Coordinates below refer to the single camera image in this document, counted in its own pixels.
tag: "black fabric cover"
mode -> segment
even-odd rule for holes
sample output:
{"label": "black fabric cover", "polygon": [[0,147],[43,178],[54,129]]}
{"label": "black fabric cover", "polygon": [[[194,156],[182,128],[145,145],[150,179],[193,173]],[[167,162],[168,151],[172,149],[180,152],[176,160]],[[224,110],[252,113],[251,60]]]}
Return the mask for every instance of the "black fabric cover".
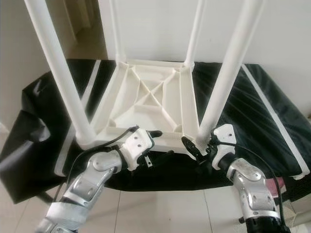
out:
{"label": "black fabric cover", "polygon": [[[68,60],[70,71],[82,96],[95,61]],[[202,120],[209,96],[221,64],[196,63],[193,83],[199,121]],[[311,127],[296,107],[288,100],[269,76],[258,65],[247,65],[279,115],[298,150],[311,167]],[[109,79],[114,71],[114,61],[101,61],[86,113],[89,119],[95,113]],[[0,177],[14,202],[20,202],[48,190],[63,181],[54,175],[54,165],[70,126],[70,120],[51,73],[41,76],[23,90],[23,108],[0,155]],[[238,143],[260,154],[276,175],[289,177],[301,173],[279,129],[258,94],[240,70],[218,125],[233,124]],[[81,152],[74,141],[64,167],[67,174],[72,161]],[[261,161],[236,149],[240,157],[260,167],[270,177]],[[164,156],[150,152],[157,166],[138,167],[135,171],[122,171],[106,186],[126,191],[195,190],[231,185],[221,171],[207,166],[197,168],[197,163],[184,154]],[[74,174],[85,168],[87,158],[81,159]]]}

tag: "black cloth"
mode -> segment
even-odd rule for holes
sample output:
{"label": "black cloth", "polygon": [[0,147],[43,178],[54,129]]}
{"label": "black cloth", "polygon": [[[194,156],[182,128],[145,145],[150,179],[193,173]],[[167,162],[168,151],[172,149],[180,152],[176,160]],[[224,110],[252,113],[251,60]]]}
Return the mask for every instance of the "black cloth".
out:
{"label": "black cloth", "polygon": [[[80,97],[90,78],[95,61],[68,60]],[[201,122],[209,96],[219,73],[219,63],[196,63],[193,84],[197,113]],[[296,107],[258,65],[247,65],[272,107],[280,117],[307,165],[311,167],[311,127]],[[86,114],[94,115],[97,105],[114,71],[114,61],[101,61]],[[289,177],[301,173],[298,162],[281,136],[278,127],[241,69],[234,83],[218,126],[233,124],[239,144],[255,151],[273,168],[276,175]],[[22,110],[0,155],[0,178],[14,202],[20,202],[61,183],[54,165],[70,126],[70,119],[52,74],[46,73],[22,93]],[[74,141],[65,163],[68,174],[73,160],[81,152]],[[261,168],[268,169],[257,158],[236,149],[236,154]],[[106,186],[126,191],[196,190],[231,185],[221,171],[210,166],[198,169],[185,154],[163,155],[150,152],[157,166],[138,167],[113,175]],[[79,160],[74,174],[85,168],[87,158]]]}

